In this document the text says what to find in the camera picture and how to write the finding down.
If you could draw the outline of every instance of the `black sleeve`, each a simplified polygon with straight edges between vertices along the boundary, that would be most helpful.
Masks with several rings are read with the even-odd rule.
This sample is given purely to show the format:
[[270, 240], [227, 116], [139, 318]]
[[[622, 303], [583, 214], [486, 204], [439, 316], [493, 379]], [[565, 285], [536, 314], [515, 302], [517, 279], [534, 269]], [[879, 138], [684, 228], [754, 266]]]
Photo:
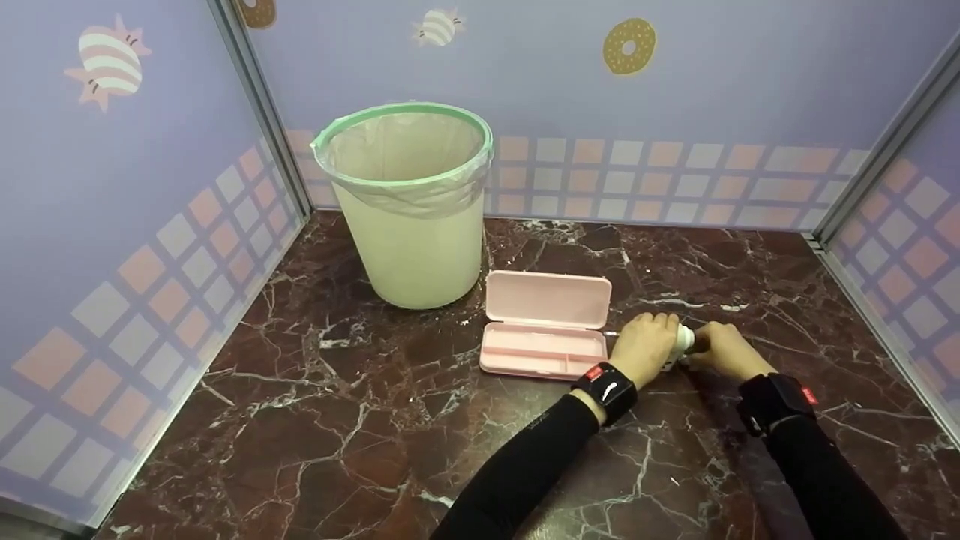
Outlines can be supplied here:
[[887, 508], [815, 420], [797, 416], [782, 421], [766, 438], [766, 445], [817, 540], [906, 539]]
[[430, 537], [513, 538], [598, 430], [589, 407], [564, 395], [480, 467]]

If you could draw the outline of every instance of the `person's right hand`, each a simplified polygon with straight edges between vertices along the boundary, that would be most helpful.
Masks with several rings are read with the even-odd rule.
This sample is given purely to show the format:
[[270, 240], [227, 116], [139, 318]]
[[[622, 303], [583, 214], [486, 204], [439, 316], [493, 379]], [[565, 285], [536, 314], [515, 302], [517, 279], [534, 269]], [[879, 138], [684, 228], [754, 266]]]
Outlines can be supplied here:
[[694, 336], [695, 349], [702, 352], [687, 357], [694, 364], [712, 367], [733, 377], [737, 383], [777, 371], [747, 343], [734, 325], [710, 321], [697, 329]]

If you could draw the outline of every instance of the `plastic bag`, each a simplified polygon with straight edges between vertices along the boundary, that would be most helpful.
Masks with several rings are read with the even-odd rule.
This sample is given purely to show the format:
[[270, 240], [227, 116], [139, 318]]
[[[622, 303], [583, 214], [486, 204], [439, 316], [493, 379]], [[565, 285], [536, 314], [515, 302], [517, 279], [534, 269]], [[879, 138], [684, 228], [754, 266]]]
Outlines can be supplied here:
[[357, 199], [434, 219], [469, 208], [493, 158], [490, 126], [468, 110], [410, 102], [335, 120], [310, 144], [320, 167]]

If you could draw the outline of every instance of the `donut illustration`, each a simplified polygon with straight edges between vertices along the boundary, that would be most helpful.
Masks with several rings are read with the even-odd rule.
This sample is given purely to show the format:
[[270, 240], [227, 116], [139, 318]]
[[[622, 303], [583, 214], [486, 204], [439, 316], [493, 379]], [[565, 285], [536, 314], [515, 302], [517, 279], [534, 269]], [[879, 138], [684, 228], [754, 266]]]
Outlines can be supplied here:
[[91, 26], [80, 34], [78, 48], [84, 66], [63, 70], [67, 77], [84, 84], [80, 103], [92, 101], [106, 112], [109, 96], [131, 95], [140, 89], [140, 57], [151, 52], [142, 38], [143, 30], [127, 30], [119, 14], [113, 28]]
[[443, 47], [463, 31], [464, 18], [457, 16], [456, 10], [430, 10], [423, 16], [423, 22], [414, 23], [413, 39], [421, 47], [423, 45]]
[[251, 28], [264, 29], [276, 21], [276, 0], [234, 0], [244, 22]]
[[614, 26], [603, 41], [603, 60], [616, 75], [630, 75], [643, 69], [654, 56], [657, 33], [650, 23], [629, 18]]

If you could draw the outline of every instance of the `checkered pattern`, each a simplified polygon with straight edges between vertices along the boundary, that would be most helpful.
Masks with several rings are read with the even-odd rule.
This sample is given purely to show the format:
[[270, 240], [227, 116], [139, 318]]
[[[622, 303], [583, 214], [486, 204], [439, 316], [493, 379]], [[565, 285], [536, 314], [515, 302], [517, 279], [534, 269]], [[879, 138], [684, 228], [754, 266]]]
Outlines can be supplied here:
[[[317, 208], [336, 198], [309, 148], [290, 140]], [[676, 141], [497, 139], [487, 215], [811, 231], [869, 152]]]
[[960, 184], [899, 160], [834, 251], [928, 387], [960, 404]]
[[7, 368], [5, 490], [81, 522], [112, 503], [301, 224], [263, 148], [211, 179]]

